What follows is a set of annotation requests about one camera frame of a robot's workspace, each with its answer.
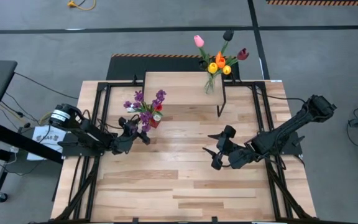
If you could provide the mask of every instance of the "red flower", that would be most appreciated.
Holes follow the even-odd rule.
[[[248,56],[249,56],[249,53],[247,52],[247,49],[242,49],[237,54],[237,59],[238,60],[245,60],[245,59],[247,59]]]
[[[162,111],[162,105],[157,105],[157,107],[155,108],[156,111]]]

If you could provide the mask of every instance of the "label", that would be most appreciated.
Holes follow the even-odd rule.
[[[54,114],[59,114],[60,116],[63,116],[67,119],[70,119],[70,115],[68,113],[64,113],[63,111],[60,111],[60,110],[54,110],[53,111]]]
[[[55,119],[59,119],[60,121],[63,121],[63,122],[65,122],[65,120],[66,120],[65,117],[57,115],[57,114],[52,114],[50,117],[55,118]]]

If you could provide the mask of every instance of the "gray floor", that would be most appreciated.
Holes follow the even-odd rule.
[[[358,25],[358,7],[269,6],[254,1],[261,26]],[[217,0],[98,0],[89,12],[68,9],[66,3],[0,0],[0,29],[252,24],[243,0],[230,1],[230,5]],[[17,72],[78,96],[83,80],[106,77],[111,54],[197,54],[196,34],[205,39],[207,49],[218,50],[221,32],[0,34],[0,59],[16,60]],[[319,94],[337,105],[329,121],[300,130],[306,136],[302,142],[306,173],[320,218],[358,222],[358,148],[346,136],[346,122],[358,107],[358,30],[263,31],[261,36],[271,79],[283,80],[288,96],[306,99]],[[251,55],[240,64],[242,78],[261,79],[252,31],[236,32],[227,52],[235,54],[243,47]],[[14,77],[8,92],[38,118],[58,103],[76,104],[21,77]],[[15,107],[10,98],[4,101]],[[298,102],[290,102],[293,113],[299,107]],[[1,112],[0,124],[13,129]],[[352,129],[351,135],[358,142],[358,129]],[[0,223],[47,220],[59,168],[45,162],[29,175],[8,175],[3,191],[11,197],[0,203]]]

